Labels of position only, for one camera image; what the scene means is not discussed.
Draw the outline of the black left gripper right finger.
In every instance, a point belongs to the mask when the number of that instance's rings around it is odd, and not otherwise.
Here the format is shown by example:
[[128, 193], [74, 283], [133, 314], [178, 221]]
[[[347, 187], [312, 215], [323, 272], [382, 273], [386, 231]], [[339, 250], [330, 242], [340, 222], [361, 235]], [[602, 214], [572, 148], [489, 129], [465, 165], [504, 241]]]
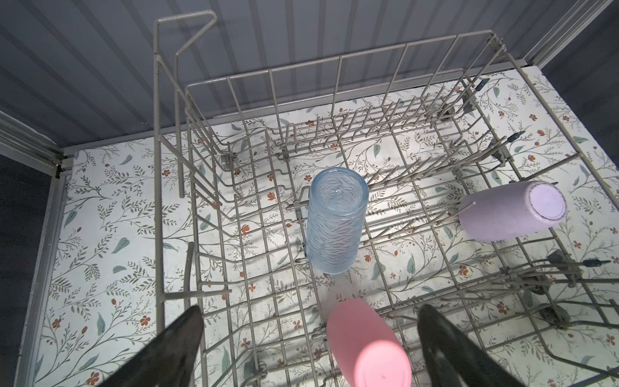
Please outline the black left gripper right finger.
[[521, 386], [433, 306], [418, 311], [422, 353], [433, 386]]

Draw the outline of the pink plastic cup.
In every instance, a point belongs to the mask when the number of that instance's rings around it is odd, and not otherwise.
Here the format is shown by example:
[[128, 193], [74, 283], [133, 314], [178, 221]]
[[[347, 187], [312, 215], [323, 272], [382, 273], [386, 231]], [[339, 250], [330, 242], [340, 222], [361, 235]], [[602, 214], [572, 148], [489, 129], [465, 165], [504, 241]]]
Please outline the pink plastic cup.
[[327, 320], [327, 343], [351, 386], [410, 386], [408, 356], [389, 325], [361, 299], [339, 303]]

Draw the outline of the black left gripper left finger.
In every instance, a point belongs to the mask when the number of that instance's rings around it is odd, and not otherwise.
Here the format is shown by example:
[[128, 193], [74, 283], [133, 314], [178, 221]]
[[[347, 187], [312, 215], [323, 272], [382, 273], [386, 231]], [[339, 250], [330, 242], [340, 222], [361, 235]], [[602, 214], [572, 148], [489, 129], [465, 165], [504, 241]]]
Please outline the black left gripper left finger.
[[102, 386], [189, 386], [204, 333], [199, 306], [191, 306]]

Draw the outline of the lilac plastic cup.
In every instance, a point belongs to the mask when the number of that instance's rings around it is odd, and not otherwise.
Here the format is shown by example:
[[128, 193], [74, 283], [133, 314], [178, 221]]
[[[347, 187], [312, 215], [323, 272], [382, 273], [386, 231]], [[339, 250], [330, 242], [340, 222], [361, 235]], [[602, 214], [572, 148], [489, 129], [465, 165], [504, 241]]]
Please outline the lilac plastic cup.
[[551, 183], [510, 183], [462, 198], [459, 222], [474, 240], [490, 243], [541, 232], [567, 214], [567, 201]]

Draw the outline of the blue transparent cup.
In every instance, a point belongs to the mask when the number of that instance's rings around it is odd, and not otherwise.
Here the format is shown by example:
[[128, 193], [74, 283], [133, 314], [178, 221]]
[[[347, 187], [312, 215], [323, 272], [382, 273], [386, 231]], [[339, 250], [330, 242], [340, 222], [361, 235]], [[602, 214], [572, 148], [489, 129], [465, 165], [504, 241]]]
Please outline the blue transparent cup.
[[333, 167], [320, 172], [309, 190], [306, 257], [319, 272], [344, 273], [359, 250], [368, 185], [357, 172]]

